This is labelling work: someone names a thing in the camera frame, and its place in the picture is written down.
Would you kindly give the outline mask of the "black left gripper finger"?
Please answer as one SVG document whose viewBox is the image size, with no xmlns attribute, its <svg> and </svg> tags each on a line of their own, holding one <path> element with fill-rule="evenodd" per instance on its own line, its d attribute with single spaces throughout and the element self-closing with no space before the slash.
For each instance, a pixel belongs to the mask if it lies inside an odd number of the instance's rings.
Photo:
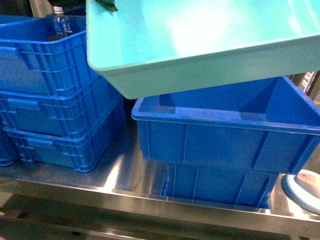
<svg viewBox="0 0 320 240">
<path fill-rule="evenodd" d="M 111 12 L 118 11 L 115 0 L 96 0 L 96 2 Z"/>
</svg>

